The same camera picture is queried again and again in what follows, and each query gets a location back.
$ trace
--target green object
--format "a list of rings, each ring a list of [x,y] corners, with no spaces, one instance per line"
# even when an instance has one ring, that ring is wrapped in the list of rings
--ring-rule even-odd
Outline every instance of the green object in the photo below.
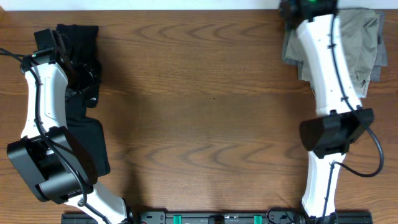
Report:
[[[254,216],[254,224],[262,224],[262,216],[255,215]]]
[[[181,224],[182,218],[181,215],[174,215],[173,216],[173,224]]]

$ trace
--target black cloth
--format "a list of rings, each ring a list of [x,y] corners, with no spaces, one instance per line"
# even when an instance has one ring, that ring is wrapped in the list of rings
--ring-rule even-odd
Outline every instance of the black cloth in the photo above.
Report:
[[[96,36],[98,26],[66,26],[59,24],[57,31],[65,36],[67,54],[73,63],[73,69],[78,73],[78,86],[83,89],[91,84],[93,79],[84,69],[84,64],[90,64],[97,74],[101,74],[101,64],[96,59]],[[82,95],[68,97],[65,102],[68,130],[79,140],[80,144],[92,156],[98,177],[111,171],[106,153],[104,132],[101,123],[86,117],[87,107],[94,108],[98,103],[100,86],[96,86]]]

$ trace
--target wooden table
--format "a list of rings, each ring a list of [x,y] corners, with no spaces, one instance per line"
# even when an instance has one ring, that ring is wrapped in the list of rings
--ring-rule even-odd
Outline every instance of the wooden table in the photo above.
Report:
[[[33,33],[58,23],[98,25],[103,84],[88,116],[104,127],[111,173],[100,181],[135,208],[189,211],[297,208],[307,180],[299,123],[315,117],[308,83],[282,63],[277,11],[8,12],[1,47],[36,50]],[[398,213],[398,12],[386,11],[389,66],[365,108],[384,147],[381,175],[341,171],[336,207],[369,209],[376,223]],[[17,61],[0,58],[0,222],[59,223],[66,205],[41,203],[13,168],[27,85]],[[367,134],[345,162],[378,165]]]

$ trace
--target folded gray cloth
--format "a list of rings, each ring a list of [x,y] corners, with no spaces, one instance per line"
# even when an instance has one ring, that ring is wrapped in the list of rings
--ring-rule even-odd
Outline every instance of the folded gray cloth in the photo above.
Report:
[[[380,79],[380,66],[387,65],[382,30],[385,15],[382,11],[348,9],[340,11],[343,49],[351,80],[359,97],[365,97],[370,79]],[[312,82],[305,52],[295,31],[285,24],[282,49],[285,63],[298,65],[298,78]]]

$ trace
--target white wall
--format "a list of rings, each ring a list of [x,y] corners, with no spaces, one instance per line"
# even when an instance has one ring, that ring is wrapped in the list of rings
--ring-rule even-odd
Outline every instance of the white wall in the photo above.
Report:
[[[6,11],[277,9],[280,0],[0,0]],[[340,7],[398,9],[398,0],[339,0]]]

